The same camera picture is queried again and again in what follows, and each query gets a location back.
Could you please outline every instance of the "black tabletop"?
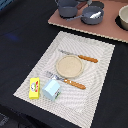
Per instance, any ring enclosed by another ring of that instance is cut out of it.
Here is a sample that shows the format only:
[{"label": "black tabletop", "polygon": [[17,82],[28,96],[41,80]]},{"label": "black tabletop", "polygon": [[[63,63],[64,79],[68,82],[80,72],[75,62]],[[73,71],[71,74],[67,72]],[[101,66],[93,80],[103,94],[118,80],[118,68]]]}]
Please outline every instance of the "black tabletop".
[{"label": "black tabletop", "polygon": [[78,126],[13,96],[60,31],[115,45],[91,128],[128,127],[128,44],[48,24],[54,0],[15,0],[0,12],[0,104],[53,128]]}]

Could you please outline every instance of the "wooden handle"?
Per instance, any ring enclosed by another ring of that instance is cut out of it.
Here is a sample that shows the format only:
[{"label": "wooden handle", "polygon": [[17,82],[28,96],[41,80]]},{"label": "wooden handle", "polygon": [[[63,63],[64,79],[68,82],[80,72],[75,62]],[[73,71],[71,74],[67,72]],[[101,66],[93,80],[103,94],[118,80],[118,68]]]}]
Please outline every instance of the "wooden handle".
[{"label": "wooden handle", "polygon": [[80,89],[85,89],[86,88],[84,85],[76,83],[76,82],[68,80],[68,79],[64,79],[64,82],[67,83],[67,84],[70,84],[72,86],[75,86],[77,88],[80,88]]},{"label": "wooden handle", "polygon": [[94,63],[98,62],[97,59],[90,58],[90,57],[87,57],[87,56],[79,55],[78,57],[81,58],[81,59],[84,59],[84,60],[88,60],[88,61],[94,62]]}]

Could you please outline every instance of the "fork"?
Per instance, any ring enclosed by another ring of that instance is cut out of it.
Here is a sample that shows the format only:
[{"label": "fork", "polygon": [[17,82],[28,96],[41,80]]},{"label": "fork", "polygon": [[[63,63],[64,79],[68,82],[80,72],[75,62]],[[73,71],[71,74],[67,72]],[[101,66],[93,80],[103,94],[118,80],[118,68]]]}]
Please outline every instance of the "fork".
[{"label": "fork", "polygon": [[82,84],[76,83],[76,82],[71,81],[71,80],[68,80],[68,79],[66,79],[66,78],[60,78],[60,77],[58,77],[56,74],[53,74],[53,73],[51,73],[51,72],[49,72],[49,71],[46,71],[46,76],[47,76],[48,78],[51,78],[51,79],[61,80],[62,82],[65,82],[65,83],[67,83],[67,84],[70,84],[70,85],[75,86],[75,87],[80,88],[80,89],[85,89],[85,88],[86,88],[86,87],[85,87],[84,85],[82,85]]}]

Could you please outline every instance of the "knife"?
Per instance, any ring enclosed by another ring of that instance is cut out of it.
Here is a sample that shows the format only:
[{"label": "knife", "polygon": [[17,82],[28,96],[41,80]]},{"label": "knife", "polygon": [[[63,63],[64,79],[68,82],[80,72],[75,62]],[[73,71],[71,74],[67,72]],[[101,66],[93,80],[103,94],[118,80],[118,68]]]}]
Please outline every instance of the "knife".
[{"label": "knife", "polygon": [[60,52],[62,53],[65,53],[67,55],[76,55],[78,56],[80,59],[84,59],[84,60],[87,60],[87,61],[91,61],[91,62],[94,62],[94,63],[97,63],[98,60],[97,59],[94,59],[94,58],[91,58],[91,57],[87,57],[87,56],[83,56],[83,55],[77,55],[77,54],[74,54],[74,53],[70,53],[70,52],[66,52],[66,51],[63,51],[61,49],[58,49]]}]

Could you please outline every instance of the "bowl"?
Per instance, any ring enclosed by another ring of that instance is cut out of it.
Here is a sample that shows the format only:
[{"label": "bowl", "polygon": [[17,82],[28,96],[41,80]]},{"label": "bowl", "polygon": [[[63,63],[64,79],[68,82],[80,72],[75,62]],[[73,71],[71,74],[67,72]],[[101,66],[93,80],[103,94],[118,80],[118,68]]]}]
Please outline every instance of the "bowl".
[{"label": "bowl", "polygon": [[119,10],[119,17],[122,27],[128,30],[128,5]]}]

